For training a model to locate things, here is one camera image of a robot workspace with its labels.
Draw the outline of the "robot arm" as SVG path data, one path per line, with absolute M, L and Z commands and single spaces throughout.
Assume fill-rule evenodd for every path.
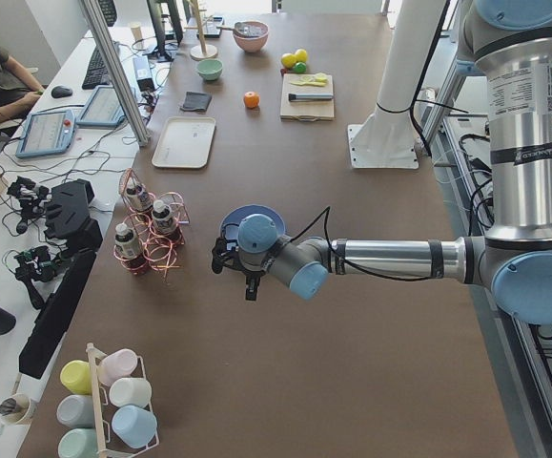
M 487 79 L 493 224 L 453 241 L 289 237 L 266 214 L 223 220 L 215 272 L 232 269 L 256 297 L 272 275 L 310 299 L 329 274 L 394 281 L 453 278 L 497 306 L 552 324 L 552 1 L 467 1 L 457 57 Z

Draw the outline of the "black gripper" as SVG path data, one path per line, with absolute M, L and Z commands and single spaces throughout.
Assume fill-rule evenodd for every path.
M 245 300 L 255 301 L 259 278 L 264 276 L 266 272 L 261 266 L 251 267 L 249 264 L 244 264 L 236 243 L 232 248 L 228 248 L 229 243 L 222 236 L 215 240 L 215 246 L 212 249 L 212 270 L 215 274 L 220 274 L 224 268 L 242 272 L 246 277 Z

